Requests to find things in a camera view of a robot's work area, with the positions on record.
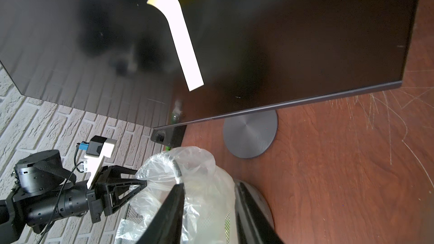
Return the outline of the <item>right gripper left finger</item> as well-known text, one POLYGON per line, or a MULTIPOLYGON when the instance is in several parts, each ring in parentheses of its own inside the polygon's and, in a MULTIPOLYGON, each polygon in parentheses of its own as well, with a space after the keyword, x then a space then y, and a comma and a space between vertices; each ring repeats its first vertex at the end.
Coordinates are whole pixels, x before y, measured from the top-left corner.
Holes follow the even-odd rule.
POLYGON ((182 236, 185 189, 176 184, 137 244, 179 244, 182 236))

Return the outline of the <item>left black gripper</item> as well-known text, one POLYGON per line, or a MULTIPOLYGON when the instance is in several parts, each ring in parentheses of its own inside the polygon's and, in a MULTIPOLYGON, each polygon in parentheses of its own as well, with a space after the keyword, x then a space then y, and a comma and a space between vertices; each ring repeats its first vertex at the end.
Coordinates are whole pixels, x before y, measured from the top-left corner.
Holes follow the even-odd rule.
POLYGON ((25 203, 25 222, 30 227, 46 225, 51 221, 79 216, 88 212, 91 221, 101 221, 101 214, 110 216, 119 211, 129 200, 148 185, 146 180, 127 179, 122 175, 136 174, 137 170, 122 166, 103 166, 96 178, 101 185, 102 199, 95 190, 87 189, 85 182, 79 182, 62 191, 54 190, 30 199, 25 203))

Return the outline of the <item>yellow sticky note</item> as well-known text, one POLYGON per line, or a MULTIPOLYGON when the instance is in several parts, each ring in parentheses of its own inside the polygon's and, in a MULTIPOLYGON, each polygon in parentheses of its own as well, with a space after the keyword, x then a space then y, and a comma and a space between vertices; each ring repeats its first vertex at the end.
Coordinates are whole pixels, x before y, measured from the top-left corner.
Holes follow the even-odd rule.
POLYGON ((148 0, 147 4, 158 9, 168 22, 188 90, 204 86, 179 0, 148 0))

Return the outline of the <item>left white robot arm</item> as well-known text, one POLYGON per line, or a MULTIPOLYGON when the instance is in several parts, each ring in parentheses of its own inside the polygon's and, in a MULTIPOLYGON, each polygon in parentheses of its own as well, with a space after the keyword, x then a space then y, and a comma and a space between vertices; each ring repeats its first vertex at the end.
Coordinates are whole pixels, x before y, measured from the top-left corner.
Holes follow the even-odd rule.
POLYGON ((81 165, 90 174, 87 181, 78 181, 73 169, 63 167, 58 150, 19 160, 12 174, 15 186, 1 201, 1 243, 17 241, 25 226, 46 234, 57 220, 86 214, 98 223, 147 186, 132 177, 134 169, 103 166, 100 159, 85 159, 81 165))

